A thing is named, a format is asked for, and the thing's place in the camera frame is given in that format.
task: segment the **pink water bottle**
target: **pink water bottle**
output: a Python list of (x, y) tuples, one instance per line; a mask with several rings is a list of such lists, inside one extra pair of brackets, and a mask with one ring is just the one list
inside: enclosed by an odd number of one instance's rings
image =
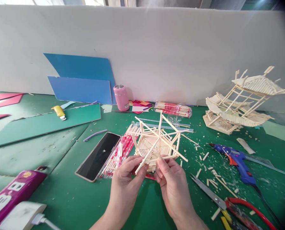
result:
[(130, 108), (129, 99), (127, 97), (127, 90), (124, 85), (115, 85), (114, 93), (116, 103), (120, 111), (126, 111)]

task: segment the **plastic bag of sticks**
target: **plastic bag of sticks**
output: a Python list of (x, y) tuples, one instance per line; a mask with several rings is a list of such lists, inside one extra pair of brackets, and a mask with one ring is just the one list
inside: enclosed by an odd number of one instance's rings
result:
[(157, 101), (155, 103), (155, 111), (170, 115), (176, 115), (181, 117), (190, 118), (192, 115), (192, 110), (189, 106), (184, 104), (171, 104), (166, 102)]
[(124, 162), (124, 160), (129, 156), (133, 146), (134, 142), (132, 139), (132, 136), (130, 132), (140, 132), (139, 126), (135, 124), (134, 121), (132, 121), (131, 125), (125, 132), (124, 136), (121, 137), (118, 145), (116, 148), (112, 151), (110, 154), (108, 160), (101, 168), (100, 172), (98, 173), (97, 179), (111, 179), (115, 170), (121, 166), (121, 164)]

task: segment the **blue cardboard sheet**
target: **blue cardboard sheet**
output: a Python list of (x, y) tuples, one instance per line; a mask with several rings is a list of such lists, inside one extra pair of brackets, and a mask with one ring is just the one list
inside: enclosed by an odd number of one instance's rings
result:
[(115, 80), (110, 61), (107, 58), (84, 57), (44, 53), (46, 58), (63, 78), (85, 78), (110, 81), (112, 102), (116, 104), (113, 88)]
[(107, 80), (50, 76), (48, 79), (58, 100), (112, 104), (110, 82)]

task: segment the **pink power strip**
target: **pink power strip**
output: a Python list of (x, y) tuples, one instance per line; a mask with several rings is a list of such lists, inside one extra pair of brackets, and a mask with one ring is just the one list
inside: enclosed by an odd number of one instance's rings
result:
[(30, 198), (46, 176), (39, 171), (23, 171), (0, 192), (0, 223), (17, 204)]

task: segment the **smartphone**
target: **smartphone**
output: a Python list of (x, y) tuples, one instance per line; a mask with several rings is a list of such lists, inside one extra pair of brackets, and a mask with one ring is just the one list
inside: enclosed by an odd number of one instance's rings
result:
[(75, 174), (89, 182), (95, 182), (98, 173), (117, 146), (120, 138), (120, 135), (107, 132), (75, 171)]

